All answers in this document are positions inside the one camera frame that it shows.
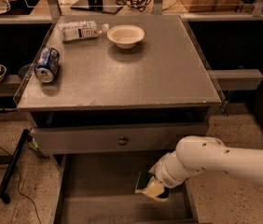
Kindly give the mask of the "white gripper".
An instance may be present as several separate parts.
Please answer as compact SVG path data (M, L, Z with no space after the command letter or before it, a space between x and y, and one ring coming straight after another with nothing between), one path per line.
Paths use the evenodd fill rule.
M173 189L185 180L181 164L175 159L159 160L148 172L155 174L156 178L152 176L149 179L143 194L157 202L166 202L169 197L166 188Z

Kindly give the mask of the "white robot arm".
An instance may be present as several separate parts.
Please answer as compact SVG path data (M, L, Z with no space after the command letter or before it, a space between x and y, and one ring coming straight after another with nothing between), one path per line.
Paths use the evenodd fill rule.
M263 187L263 149L227 147L214 137L187 136L175 151L139 174L135 191L164 202L170 189L204 172L225 172Z

